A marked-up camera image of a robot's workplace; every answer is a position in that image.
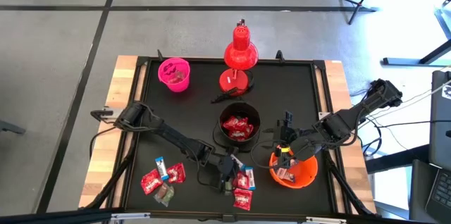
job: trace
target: desk leg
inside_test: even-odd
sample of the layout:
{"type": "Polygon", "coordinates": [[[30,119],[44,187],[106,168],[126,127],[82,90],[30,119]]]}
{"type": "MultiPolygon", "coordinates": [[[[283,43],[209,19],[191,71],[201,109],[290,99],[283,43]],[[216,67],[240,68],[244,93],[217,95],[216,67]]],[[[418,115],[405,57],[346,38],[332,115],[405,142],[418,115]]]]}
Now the desk leg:
{"type": "Polygon", "coordinates": [[[25,133],[25,129],[22,129],[16,125],[7,123],[5,121],[0,120],[0,130],[5,131],[5,132],[14,132],[17,134],[24,134],[25,133]]]}
{"type": "Polygon", "coordinates": [[[365,164],[368,174],[373,174],[393,168],[409,166],[415,159],[429,163],[429,144],[365,161],[365,164]]]}

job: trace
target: orange bowl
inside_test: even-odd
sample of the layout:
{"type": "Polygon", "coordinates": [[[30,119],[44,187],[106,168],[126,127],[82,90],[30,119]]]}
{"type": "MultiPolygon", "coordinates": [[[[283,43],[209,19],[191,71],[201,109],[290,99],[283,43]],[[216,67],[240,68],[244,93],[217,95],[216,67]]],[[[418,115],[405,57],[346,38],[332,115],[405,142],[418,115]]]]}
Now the orange bowl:
{"type": "MultiPolygon", "coordinates": [[[[269,165],[272,166],[276,161],[277,157],[272,153],[269,159],[269,165]]],[[[295,182],[282,180],[276,175],[273,168],[269,170],[273,179],[281,185],[292,189],[301,189],[310,185],[311,182],[315,180],[316,174],[318,173],[318,161],[315,156],[312,156],[306,161],[299,161],[299,163],[296,166],[291,167],[288,172],[295,175],[295,182]]]]}

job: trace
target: pink cup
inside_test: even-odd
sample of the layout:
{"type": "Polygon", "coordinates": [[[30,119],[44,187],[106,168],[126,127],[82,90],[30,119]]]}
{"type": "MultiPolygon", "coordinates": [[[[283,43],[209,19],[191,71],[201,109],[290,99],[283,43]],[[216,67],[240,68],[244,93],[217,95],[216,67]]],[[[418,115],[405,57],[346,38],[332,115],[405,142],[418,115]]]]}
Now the pink cup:
{"type": "Polygon", "coordinates": [[[190,64],[183,58],[168,58],[158,68],[158,79],[172,92],[182,92],[190,84],[190,64]]]}

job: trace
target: computer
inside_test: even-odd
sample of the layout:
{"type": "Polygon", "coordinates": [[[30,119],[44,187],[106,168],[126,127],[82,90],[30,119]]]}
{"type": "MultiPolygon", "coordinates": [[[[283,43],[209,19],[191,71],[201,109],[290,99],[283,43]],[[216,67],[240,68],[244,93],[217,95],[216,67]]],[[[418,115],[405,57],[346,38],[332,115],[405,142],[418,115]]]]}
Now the computer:
{"type": "MultiPolygon", "coordinates": [[[[435,71],[432,89],[451,80],[451,72],[435,71]]],[[[451,119],[451,85],[431,96],[431,120],[451,119]]],[[[440,223],[451,222],[451,123],[431,123],[429,161],[440,169],[435,176],[426,212],[440,223]]]]}

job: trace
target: lamp base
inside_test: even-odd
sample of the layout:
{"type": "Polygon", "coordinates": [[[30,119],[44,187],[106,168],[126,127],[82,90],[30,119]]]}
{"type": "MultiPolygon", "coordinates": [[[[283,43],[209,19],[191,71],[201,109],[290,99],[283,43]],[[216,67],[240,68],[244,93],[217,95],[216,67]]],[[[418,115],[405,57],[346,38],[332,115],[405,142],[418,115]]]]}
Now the lamp base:
{"type": "Polygon", "coordinates": [[[236,92],[231,93],[231,96],[239,96],[244,94],[249,87],[249,78],[247,74],[241,70],[236,70],[236,77],[233,78],[235,74],[235,69],[225,70],[219,77],[219,87],[222,92],[230,91],[237,88],[236,92]]]}

